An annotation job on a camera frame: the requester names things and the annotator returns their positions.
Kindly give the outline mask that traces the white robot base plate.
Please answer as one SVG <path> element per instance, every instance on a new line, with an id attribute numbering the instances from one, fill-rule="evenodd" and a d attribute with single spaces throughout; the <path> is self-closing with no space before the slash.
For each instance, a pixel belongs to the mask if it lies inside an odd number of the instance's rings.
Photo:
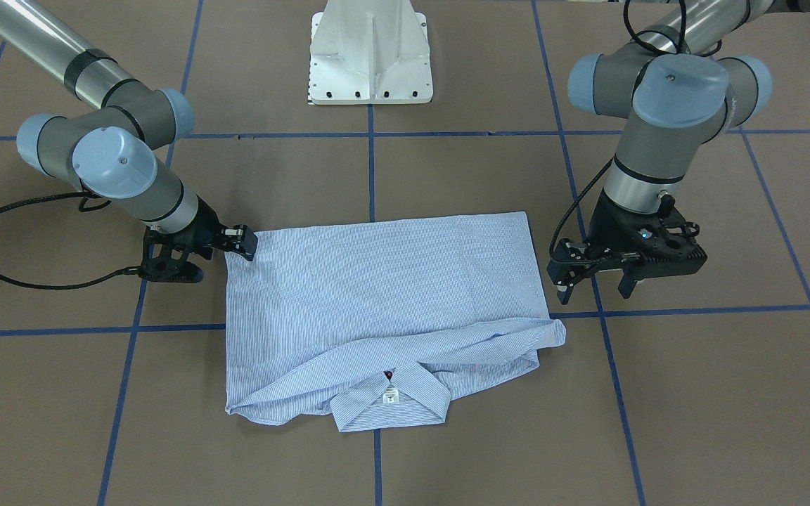
<path id="1" fill-rule="evenodd" d="M 310 105 L 424 105 L 430 35 L 409 1 L 328 1 L 311 17 Z"/>

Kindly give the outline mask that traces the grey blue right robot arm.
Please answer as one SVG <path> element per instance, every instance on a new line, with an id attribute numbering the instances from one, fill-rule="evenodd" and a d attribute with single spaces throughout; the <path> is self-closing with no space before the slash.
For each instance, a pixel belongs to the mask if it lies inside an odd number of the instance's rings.
<path id="1" fill-rule="evenodd" d="M 16 147 L 33 169 L 107 199 L 154 233 L 208 257 L 252 260 L 257 237 L 221 223 L 155 151 L 189 135 L 194 112 L 174 89 L 149 89 L 112 56 L 35 1 L 0 1 L 0 39 L 92 108 L 75 118 L 40 115 L 20 125 Z"/>

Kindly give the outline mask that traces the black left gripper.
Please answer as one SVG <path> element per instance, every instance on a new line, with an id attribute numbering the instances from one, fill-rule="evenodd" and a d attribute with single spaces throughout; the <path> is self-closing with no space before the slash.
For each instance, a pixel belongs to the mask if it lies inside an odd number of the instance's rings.
<path id="1" fill-rule="evenodd" d="M 623 270 L 617 291 L 624 300 L 639 283 L 633 276 L 697 273 L 707 262 L 707 253 L 697 241 L 700 228 L 677 210 L 671 193 L 666 198 L 666 204 L 656 199 L 654 214 L 637 214 L 601 192 L 587 243 L 562 239 L 550 253 L 547 273 L 560 304 L 569 304 L 575 286 L 591 272 Z"/>

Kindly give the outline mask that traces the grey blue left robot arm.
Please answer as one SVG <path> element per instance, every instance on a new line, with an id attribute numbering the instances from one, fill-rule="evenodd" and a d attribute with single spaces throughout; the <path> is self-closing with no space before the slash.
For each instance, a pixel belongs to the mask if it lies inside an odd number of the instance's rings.
<path id="1" fill-rule="evenodd" d="M 621 271 L 629 298 L 649 278 L 691 275 L 707 262 L 700 227 L 677 209 L 676 195 L 700 146 L 745 124 L 773 93 L 766 65 L 750 56 L 714 60 L 723 38 L 766 13 L 810 13 L 810 1 L 681 1 L 610 55 L 578 60 L 568 78 L 572 105 L 624 119 L 587 239 L 553 234 L 547 273 L 561 304 L 601 271 Z"/>

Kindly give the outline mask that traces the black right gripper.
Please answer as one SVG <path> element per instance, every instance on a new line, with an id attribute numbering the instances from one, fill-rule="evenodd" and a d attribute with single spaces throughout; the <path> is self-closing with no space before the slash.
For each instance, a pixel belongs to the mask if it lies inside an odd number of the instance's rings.
<path id="1" fill-rule="evenodd" d="M 146 247 L 159 247 L 160 252 L 167 251 L 167 255 L 174 251 L 211 255 L 213 249 L 219 249 L 251 262 L 257 245 L 258 237 L 250 227 L 238 224 L 228 228 L 211 207 L 199 207 L 193 220 L 178 233 L 161 233 L 153 228 L 146 231 Z"/>

